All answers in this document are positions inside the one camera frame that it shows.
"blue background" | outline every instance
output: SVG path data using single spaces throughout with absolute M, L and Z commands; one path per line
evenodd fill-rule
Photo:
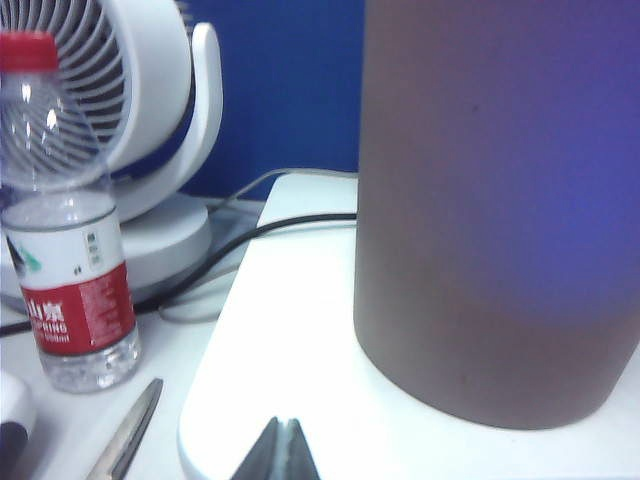
M 218 33 L 224 111 L 209 159 L 183 191 L 226 196 L 273 168 L 357 169 L 364 0 L 189 7 Z

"red bottle cap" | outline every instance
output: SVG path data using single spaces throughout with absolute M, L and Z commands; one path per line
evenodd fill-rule
M 1 32 L 0 72 L 58 70 L 58 50 L 48 32 Z

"desk fan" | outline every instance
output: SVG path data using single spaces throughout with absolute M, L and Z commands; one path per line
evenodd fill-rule
M 215 143 L 222 117 L 220 50 L 210 24 L 188 25 L 174 0 L 0 0 L 1 28 L 51 32 L 63 87 L 91 123 L 117 173 L 153 152 L 193 109 L 161 167 L 115 182 L 134 301 L 194 269 L 211 243 L 206 207 L 177 194 Z M 2 239 L 2 298 L 22 308 Z

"brown cylinder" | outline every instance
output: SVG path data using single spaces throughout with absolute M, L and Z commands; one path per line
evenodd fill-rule
M 355 328 L 445 412 L 593 412 L 640 339 L 640 3 L 366 9 Z

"red label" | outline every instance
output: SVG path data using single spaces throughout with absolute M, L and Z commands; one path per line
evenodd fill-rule
M 105 348 L 135 324 L 124 262 L 92 280 L 46 290 L 22 288 L 40 348 L 78 355 Z

